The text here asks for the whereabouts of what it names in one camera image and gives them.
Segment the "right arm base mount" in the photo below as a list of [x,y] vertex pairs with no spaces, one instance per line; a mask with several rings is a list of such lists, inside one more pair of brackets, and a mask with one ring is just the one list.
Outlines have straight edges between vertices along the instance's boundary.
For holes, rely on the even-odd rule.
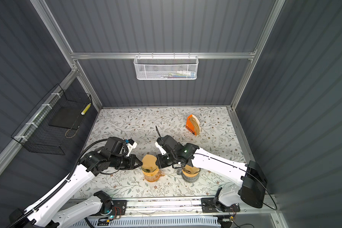
[[218,188],[214,198],[207,197],[201,198],[201,207],[203,213],[217,213],[217,212],[240,212],[240,206],[238,203],[230,206],[225,206],[219,202],[219,195],[222,187]]

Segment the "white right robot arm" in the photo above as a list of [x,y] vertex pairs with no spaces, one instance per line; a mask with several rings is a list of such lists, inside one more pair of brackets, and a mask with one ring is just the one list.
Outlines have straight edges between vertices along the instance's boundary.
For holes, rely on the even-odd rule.
[[255,161],[248,164],[231,161],[191,143],[182,145],[169,135],[159,137],[155,146],[161,152],[156,156],[156,165],[161,169],[188,165],[216,173],[233,183],[218,188],[213,199],[213,206],[218,211],[226,212],[232,205],[242,202],[257,209],[263,207],[267,179]]

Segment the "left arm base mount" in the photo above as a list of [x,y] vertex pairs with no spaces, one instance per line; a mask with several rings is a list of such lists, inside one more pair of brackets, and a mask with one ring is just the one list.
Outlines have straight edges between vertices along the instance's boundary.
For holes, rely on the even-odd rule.
[[92,214],[93,216],[103,216],[103,217],[111,217],[112,219],[119,218],[123,215],[125,215],[126,209],[127,209],[127,200],[111,200],[110,202],[105,203],[100,208],[100,211]]

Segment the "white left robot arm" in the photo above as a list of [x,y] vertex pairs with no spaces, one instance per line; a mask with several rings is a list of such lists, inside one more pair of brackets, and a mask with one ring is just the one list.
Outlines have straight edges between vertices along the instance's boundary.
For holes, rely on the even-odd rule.
[[78,156],[70,173],[54,188],[26,209],[16,209],[10,216],[10,228],[67,228],[100,213],[111,215],[116,209],[104,191],[96,192],[83,203],[61,211],[67,201],[97,175],[112,167],[116,171],[134,170],[142,162],[131,154],[137,147],[133,139],[109,137],[91,143]]

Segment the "grey glass carafe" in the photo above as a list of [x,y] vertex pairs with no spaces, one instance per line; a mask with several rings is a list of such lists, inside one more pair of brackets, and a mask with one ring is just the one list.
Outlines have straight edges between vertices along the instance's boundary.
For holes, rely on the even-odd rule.
[[182,168],[178,168],[176,172],[188,183],[194,183],[199,179],[199,172],[189,173],[187,170]]

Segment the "orange glass carafe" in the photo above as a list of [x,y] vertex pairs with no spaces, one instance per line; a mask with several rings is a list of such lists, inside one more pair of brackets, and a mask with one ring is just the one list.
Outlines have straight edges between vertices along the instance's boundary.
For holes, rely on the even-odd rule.
[[163,171],[154,171],[152,173],[145,173],[143,172],[144,179],[148,182],[155,182],[158,181],[160,177],[165,176]]

